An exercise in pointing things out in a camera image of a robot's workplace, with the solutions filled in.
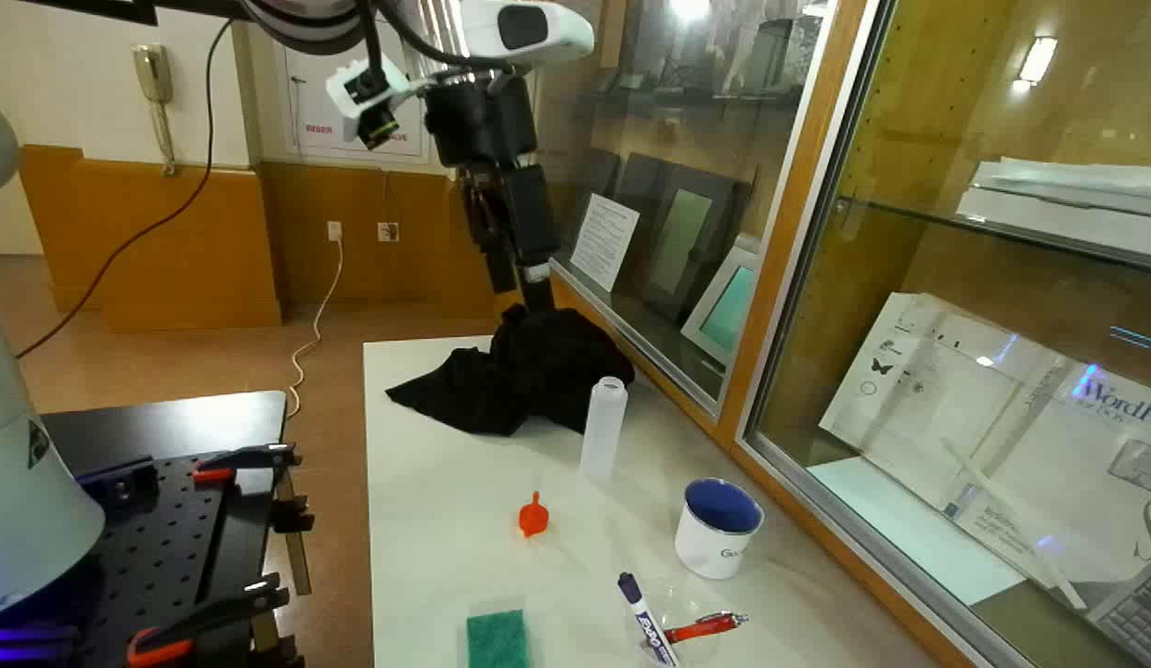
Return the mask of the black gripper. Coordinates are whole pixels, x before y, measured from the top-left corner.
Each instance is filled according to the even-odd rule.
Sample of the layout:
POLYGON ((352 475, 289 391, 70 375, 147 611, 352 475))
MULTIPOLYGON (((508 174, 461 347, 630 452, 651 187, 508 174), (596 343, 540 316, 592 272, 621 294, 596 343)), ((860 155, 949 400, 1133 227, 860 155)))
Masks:
POLYGON ((544 174, 533 160, 528 81, 451 78, 428 93, 438 160, 456 171, 470 242, 492 280, 523 280, 523 305, 552 311, 550 258, 557 251, 544 174))

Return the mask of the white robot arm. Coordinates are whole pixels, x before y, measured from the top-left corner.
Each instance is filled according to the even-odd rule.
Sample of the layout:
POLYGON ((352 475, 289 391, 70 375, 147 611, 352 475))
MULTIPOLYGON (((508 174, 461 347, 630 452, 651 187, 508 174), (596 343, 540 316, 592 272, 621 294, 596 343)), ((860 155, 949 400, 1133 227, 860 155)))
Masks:
POLYGON ((365 148, 392 136, 418 98, 438 165, 456 171, 470 242, 496 294, 550 311, 560 249, 528 76, 592 54, 592 28, 557 0, 237 0, 277 44, 309 55, 365 49, 326 78, 341 133, 365 148))

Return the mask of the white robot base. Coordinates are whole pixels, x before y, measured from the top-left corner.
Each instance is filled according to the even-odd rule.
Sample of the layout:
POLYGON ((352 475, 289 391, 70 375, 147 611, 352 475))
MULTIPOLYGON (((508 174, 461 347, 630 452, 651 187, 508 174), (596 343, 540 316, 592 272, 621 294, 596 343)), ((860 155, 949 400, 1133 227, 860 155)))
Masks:
POLYGON ((100 531, 104 510, 63 463, 0 327, 0 611, 66 577, 100 531))

